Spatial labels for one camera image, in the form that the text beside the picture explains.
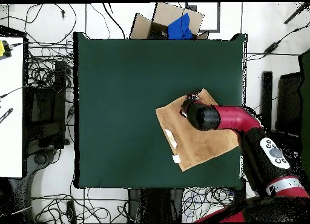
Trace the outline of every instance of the green table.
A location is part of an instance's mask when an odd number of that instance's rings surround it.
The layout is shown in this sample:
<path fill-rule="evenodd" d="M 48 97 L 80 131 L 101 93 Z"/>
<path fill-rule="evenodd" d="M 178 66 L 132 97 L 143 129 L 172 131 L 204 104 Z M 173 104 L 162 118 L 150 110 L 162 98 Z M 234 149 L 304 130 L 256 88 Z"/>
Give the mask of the green table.
<path fill-rule="evenodd" d="M 242 105 L 245 35 L 232 41 L 91 40 L 74 33 L 79 188 L 239 186 L 239 147 L 185 172 L 155 109 L 206 88 Z"/>

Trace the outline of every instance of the cardboard box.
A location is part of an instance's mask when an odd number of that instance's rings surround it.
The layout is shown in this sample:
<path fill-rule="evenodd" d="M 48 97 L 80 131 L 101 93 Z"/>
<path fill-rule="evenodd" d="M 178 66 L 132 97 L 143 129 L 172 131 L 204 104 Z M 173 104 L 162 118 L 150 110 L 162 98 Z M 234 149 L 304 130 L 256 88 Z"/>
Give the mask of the cardboard box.
<path fill-rule="evenodd" d="M 182 14 L 185 15 L 186 13 L 190 17 L 188 28 L 193 34 L 193 39 L 207 39 L 209 36 L 208 31 L 198 35 L 204 17 L 203 14 L 163 2 L 156 3 L 152 21 L 136 13 L 133 27 L 131 28 L 130 39 L 147 39 L 152 34 L 152 31 L 167 32 L 168 26 L 179 19 Z"/>

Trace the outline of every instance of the blue cloth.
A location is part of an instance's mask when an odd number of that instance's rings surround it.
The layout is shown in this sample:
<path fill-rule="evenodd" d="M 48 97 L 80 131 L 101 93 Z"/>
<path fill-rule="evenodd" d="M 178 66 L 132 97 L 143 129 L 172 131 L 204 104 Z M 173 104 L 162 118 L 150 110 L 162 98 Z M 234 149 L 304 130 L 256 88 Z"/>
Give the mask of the blue cloth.
<path fill-rule="evenodd" d="M 175 20 L 168 26 L 169 39 L 191 39 L 193 35 L 188 28 L 189 24 L 190 17 L 188 13 Z"/>

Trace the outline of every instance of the towel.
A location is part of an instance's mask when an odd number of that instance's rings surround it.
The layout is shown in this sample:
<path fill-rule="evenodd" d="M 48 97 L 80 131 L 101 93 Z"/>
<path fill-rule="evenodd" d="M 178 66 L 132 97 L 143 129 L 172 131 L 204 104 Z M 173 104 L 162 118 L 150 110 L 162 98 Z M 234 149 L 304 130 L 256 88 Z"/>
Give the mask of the towel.
<path fill-rule="evenodd" d="M 190 17 L 186 13 L 168 26 L 168 39 L 191 39 L 193 34 L 188 28 L 189 25 Z"/>
<path fill-rule="evenodd" d="M 217 105 L 205 89 L 198 96 L 205 104 Z M 229 152 L 239 145 L 237 134 L 232 130 L 199 131 L 191 126 L 180 115 L 185 99 L 186 96 L 180 97 L 169 105 L 156 109 L 160 126 L 173 151 L 173 160 L 182 171 Z"/>

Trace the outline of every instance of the label on towel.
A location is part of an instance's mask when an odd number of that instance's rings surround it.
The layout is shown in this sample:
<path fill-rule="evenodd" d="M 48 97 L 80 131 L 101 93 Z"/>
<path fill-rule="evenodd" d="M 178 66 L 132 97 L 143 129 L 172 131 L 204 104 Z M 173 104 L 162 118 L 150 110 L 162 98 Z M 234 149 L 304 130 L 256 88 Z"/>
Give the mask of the label on towel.
<path fill-rule="evenodd" d="M 168 138 L 169 138 L 170 143 L 172 144 L 172 147 L 173 147 L 174 149 L 176 149 L 176 147 L 177 147 L 177 142 L 176 142 L 176 140 L 174 139 L 174 137 L 173 137 L 173 135 L 172 135 L 172 132 L 171 132 L 170 130 L 168 130 L 168 129 L 165 129 L 165 131 L 166 131 L 166 134 L 167 134 L 167 136 L 168 136 Z"/>
<path fill-rule="evenodd" d="M 175 156 L 172 156 L 172 158 L 173 158 L 175 163 L 181 163 L 181 159 L 180 159 L 178 154 L 176 154 Z"/>

